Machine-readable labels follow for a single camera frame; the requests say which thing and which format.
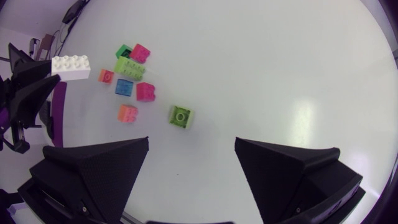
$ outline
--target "white lego brick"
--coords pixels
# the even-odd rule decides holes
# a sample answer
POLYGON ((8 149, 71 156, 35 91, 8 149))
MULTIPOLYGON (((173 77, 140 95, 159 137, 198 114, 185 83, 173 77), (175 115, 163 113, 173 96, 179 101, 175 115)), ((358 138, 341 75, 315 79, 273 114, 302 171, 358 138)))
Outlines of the white lego brick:
POLYGON ((51 59, 51 75, 60 75, 62 81, 88 78, 90 63, 86 55, 63 56, 51 59))

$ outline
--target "lime green lego brick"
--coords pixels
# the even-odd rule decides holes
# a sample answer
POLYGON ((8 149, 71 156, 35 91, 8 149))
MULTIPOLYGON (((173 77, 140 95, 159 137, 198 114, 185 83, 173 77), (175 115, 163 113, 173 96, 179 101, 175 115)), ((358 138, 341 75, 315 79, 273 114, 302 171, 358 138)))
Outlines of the lime green lego brick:
POLYGON ((126 44, 123 44, 120 49, 116 52, 116 57, 119 58, 120 56, 129 58, 130 53, 132 51, 132 48, 127 46, 126 44))
POLYGON ((144 71, 144 66, 122 56, 119 57, 114 67, 114 72, 133 78, 137 81, 142 80, 144 71))
POLYGON ((120 56, 118 61, 116 62, 116 66, 115 68, 132 68, 132 69, 136 69, 138 71, 140 71, 141 73, 145 72, 145 66, 138 64, 137 62, 126 58, 126 57, 122 57, 120 56))
POLYGON ((188 129, 191 126, 194 113, 195 112, 191 109, 184 108, 182 106, 173 106, 170 113, 169 123, 188 129))

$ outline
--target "white table surface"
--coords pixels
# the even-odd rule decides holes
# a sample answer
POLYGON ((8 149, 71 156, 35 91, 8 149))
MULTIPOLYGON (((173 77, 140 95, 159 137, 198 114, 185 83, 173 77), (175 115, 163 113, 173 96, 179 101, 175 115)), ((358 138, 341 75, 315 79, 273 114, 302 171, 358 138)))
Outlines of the white table surface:
POLYGON ((372 209, 397 155, 397 69, 359 0, 91 1, 62 55, 87 55, 87 80, 68 82, 65 146, 149 136, 125 211, 144 222, 262 223, 234 152, 235 137, 341 150, 366 195, 346 223, 372 209), (97 81, 122 44, 151 50, 145 82, 156 101, 97 81), (134 124, 120 104, 139 108, 134 124), (168 123, 171 105, 195 110, 168 123))

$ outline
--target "dark green lego brick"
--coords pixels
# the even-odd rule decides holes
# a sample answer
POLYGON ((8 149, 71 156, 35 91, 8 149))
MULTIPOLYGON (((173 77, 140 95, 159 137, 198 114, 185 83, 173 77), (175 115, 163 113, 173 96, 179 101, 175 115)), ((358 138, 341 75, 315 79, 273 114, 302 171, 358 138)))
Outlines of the dark green lego brick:
POLYGON ((132 48, 127 46, 126 44, 123 44, 120 49, 116 52, 116 57, 119 58, 120 56, 129 58, 130 53, 132 51, 132 48))

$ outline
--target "blue lego brick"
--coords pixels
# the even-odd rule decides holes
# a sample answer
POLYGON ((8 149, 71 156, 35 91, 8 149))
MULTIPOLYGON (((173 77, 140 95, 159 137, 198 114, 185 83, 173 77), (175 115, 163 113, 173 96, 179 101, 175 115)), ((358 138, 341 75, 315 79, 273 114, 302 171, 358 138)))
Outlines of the blue lego brick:
POLYGON ((133 82, 118 79, 115 93, 123 96, 131 96, 133 82))

